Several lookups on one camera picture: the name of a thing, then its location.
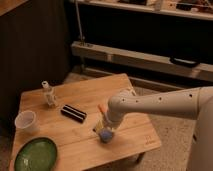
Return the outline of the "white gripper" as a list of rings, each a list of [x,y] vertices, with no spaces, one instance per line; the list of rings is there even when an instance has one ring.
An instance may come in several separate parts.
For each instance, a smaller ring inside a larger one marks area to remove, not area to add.
[[[115,113],[105,113],[103,120],[99,121],[95,126],[95,132],[99,133],[104,127],[114,132],[122,123],[123,118]]]

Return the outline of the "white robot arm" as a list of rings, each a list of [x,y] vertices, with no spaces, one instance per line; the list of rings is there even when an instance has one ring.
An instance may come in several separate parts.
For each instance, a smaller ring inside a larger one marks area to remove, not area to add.
[[[213,86],[145,96],[137,95],[133,89],[125,89],[109,98],[107,111],[99,110],[102,118],[93,130],[104,143],[112,140],[114,131],[128,113],[195,118],[186,171],[213,171]]]

